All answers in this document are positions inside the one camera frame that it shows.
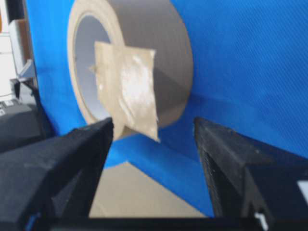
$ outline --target cardboard core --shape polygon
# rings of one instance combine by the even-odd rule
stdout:
[[[86,107],[97,120],[103,120],[110,115],[98,99],[95,74],[90,70],[95,65],[96,41],[110,43],[102,24],[95,17],[87,15],[81,19],[76,33],[75,70]]]

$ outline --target roll of tape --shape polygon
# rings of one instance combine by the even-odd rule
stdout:
[[[67,38],[72,85],[88,124],[109,117],[89,69],[95,64],[96,41],[155,50],[158,126],[179,119],[192,86],[193,56],[185,25],[169,0],[76,0]],[[130,129],[123,128],[122,133],[129,134]]]

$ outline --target blue fabric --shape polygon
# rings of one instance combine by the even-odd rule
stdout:
[[[171,0],[189,33],[194,83],[161,144],[136,135],[115,142],[106,167],[129,160],[213,215],[193,139],[202,116],[308,157],[308,1]],[[27,0],[42,103],[57,134],[85,125],[69,78],[66,34],[73,0]]]

